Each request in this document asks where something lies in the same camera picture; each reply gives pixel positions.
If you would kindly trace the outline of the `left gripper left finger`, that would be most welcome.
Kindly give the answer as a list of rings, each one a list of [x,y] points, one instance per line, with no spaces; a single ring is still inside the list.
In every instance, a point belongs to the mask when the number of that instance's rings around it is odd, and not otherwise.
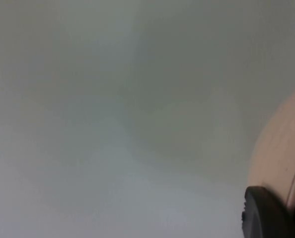
[[[249,186],[241,215],[245,238],[295,238],[295,224],[286,207],[269,190]]]

